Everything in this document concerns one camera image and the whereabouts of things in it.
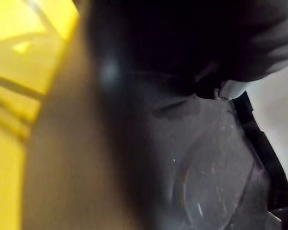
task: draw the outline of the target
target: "scratch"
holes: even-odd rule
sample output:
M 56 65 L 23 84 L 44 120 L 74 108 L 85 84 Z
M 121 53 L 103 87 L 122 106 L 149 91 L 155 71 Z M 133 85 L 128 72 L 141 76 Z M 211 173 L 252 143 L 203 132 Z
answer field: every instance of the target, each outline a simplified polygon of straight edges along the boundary
M 225 203 L 224 203 L 224 202 L 222 202 L 222 204 L 223 204 L 223 210 L 224 210 L 224 213 L 225 213 L 225 215 L 227 215 L 227 209 L 226 209 L 226 205 L 225 205 Z
M 192 225 L 192 218 L 186 208 L 186 184 L 192 161 L 205 139 L 207 139 L 206 132 L 201 134 L 190 146 L 183 159 L 180 161 L 173 187 L 172 205 L 182 213 L 184 219 L 190 225 Z
M 203 217 L 203 212 L 202 212 L 200 203 L 198 203 L 197 206 L 198 206 L 198 211 L 200 212 L 201 217 Z
M 180 225 L 180 227 L 179 227 L 179 229 L 183 229 L 183 227 L 186 225 L 186 221 L 184 220 L 183 222 L 182 222 L 182 224 Z
M 216 193 L 217 193 L 217 197 L 219 198 L 219 201 L 221 202 L 222 199 L 221 199 L 221 195 L 220 195 L 220 192 L 219 192 L 219 187 L 216 187 Z

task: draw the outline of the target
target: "white surface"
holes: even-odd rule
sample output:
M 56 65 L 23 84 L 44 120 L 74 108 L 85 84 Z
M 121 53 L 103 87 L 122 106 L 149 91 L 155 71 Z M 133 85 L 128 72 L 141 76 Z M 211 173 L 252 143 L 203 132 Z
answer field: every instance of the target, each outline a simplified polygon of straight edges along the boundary
M 288 179 L 288 67 L 247 90 L 259 128 L 265 132 Z

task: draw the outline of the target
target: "black object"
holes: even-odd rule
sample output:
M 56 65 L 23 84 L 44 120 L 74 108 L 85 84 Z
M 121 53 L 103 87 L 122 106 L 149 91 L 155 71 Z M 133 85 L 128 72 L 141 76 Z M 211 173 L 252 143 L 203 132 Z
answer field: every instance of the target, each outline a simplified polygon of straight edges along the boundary
M 267 66 L 275 63 L 264 58 L 266 51 L 275 48 L 275 40 L 255 46 L 249 42 L 285 20 L 287 5 L 242 3 L 256 16 L 236 15 L 242 9 L 239 4 L 219 1 L 96 1 L 94 5 L 87 31 L 95 52 L 104 118 L 126 196 L 144 228 L 282 228 L 267 207 L 272 196 L 270 174 L 236 120 L 235 109 L 229 102 L 193 94 L 194 76 L 211 61 L 221 60 L 220 48 L 229 48 L 223 52 L 220 78 L 261 78 Z M 269 10 L 264 10 L 268 17 L 261 14 L 261 4 L 268 4 Z M 273 17 L 270 10 L 276 11 Z M 239 58 L 242 51 L 248 60 Z M 256 74 L 245 71 L 254 55 L 263 58 L 263 63 L 257 62 Z M 238 66 L 251 78 L 239 75 Z M 288 191 L 284 194 L 274 208 L 288 204 Z
M 233 104 L 247 138 L 251 141 L 260 162 L 269 175 L 268 209 L 282 220 L 284 229 L 288 229 L 288 181 L 282 165 L 252 115 L 253 108 L 247 93 L 233 100 Z

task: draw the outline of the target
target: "yellow surface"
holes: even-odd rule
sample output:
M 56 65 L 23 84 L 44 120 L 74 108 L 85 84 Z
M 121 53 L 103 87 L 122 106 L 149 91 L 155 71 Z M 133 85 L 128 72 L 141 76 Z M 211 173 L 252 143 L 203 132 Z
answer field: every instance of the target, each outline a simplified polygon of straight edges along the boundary
M 71 0 L 0 0 L 0 230 L 21 228 L 25 144 L 77 19 Z

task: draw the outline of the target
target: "yellow object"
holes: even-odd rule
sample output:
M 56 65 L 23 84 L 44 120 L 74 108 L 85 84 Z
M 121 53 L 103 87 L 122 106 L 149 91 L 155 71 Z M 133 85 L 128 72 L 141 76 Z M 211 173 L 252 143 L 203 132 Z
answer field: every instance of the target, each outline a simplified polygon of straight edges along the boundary
M 25 144 L 77 19 L 71 0 L 0 0 L 0 230 L 21 228 Z

